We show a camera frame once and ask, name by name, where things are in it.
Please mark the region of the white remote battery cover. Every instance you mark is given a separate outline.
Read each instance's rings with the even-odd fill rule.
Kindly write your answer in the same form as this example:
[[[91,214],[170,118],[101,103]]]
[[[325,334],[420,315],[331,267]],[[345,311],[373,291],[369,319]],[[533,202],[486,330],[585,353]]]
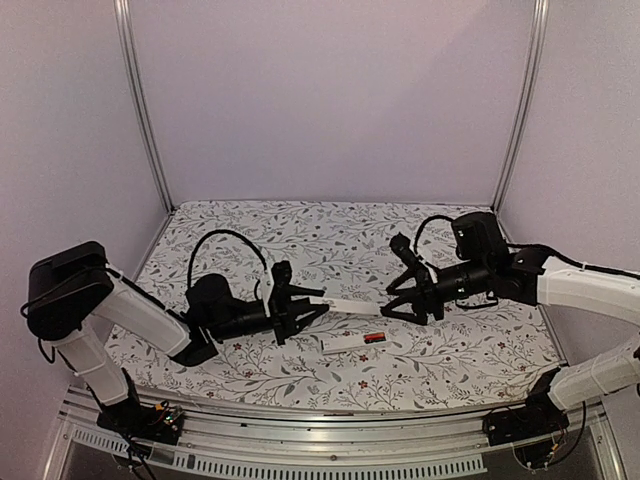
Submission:
[[[366,315],[377,316],[380,314],[380,307],[376,303],[335,299],[327,297],[310,297],[309,301],[314,305],[326,305],[329,307],[330,312],[354,314],[354,315]]]

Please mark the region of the red black battery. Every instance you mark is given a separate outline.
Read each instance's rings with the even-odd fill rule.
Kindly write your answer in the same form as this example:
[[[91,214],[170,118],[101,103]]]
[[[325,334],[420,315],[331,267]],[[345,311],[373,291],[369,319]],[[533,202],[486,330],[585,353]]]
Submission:
[[[364,336],[364,341],[365,339],[385,339],[386,340],[386,335],[383,332],[378,332],[378,333],[374,333],[374,334],[367,334]]]

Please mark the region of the white remote control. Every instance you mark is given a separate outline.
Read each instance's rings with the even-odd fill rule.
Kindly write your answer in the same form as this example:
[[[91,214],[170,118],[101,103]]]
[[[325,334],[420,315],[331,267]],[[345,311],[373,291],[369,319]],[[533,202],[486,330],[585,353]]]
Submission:
[[[365,345],[364,336],[367,334],[374,333],[365,333],[358,335],[349,335],[349,336],[340,336],[331,339],[321,340],[320,341],[320,352],[323,355],[334,355],[345,352],[350,352],[354,350],[361,350],[365,348],[376,348],[379,346],[386,346],[389,343],[390,338],[386,335],[387,343],[385,344],[375,344],[375,345]]]

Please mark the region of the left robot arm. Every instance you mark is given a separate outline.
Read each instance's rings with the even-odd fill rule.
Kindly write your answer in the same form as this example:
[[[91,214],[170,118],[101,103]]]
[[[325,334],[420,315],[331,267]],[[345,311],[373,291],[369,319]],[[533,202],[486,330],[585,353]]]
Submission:
[[[198,366],[217,354],[217,344],[272,331],[278,344],[328,312],[321,290],[291,285],[291,268],[275,264],[262,299],[233,296],[220,274],[188,287],[188,310],[178,314],[115,270],[104,247],[88,241],[36,262],[21,308],[30,332],[50,345],[93,391],[99,405],[128,434],[148,426],[131,380],[109,357],[89,318],[109,321],[145,340],[171,361]]]

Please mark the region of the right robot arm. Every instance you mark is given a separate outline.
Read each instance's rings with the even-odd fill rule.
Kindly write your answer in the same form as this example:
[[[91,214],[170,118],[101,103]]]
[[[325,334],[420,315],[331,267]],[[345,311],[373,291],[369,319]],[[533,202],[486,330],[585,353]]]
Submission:
[[[416,240],[403,234],[390,241],[391,251],[405,265],[386,291],[391,301],[381,314],[424,325],[441,320],[444,307],[473,295],[489,302],[510,300],[529,306],[569,307],[638,324],[639,276],[609,267],[580,263],[541,244],[515,245],[503,237],[497,218],[472,212],[449,222],[459,263],[443,269],[422,260]],[[544,374],[517,415],[517,427],[537,436],[566,411],[601,395],[639,382],[639,339],[574,366]]]

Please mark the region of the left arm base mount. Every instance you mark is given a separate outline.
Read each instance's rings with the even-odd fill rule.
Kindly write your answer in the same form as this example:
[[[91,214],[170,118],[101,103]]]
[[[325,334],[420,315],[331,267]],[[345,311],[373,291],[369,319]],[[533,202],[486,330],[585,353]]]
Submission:
[[[140,402],[133,380],[123,371],[128,388],[122,401],[105,405],[93,394],[100,408],[97,425],[127,439],[142,439],[177,445],[184,425],[184,410],[167,400],[146,406]]]

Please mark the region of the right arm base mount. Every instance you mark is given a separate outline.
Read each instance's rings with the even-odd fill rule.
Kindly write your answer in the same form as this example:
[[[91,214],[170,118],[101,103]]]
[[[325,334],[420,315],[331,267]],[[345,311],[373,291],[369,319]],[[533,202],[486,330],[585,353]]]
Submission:
[[[551,434],[569,426],[567,414],[550,399],[553,378],[560,369],[542,374],[527,395],[523,405],[491,410],[482,419],[482,431],[490,446]]]

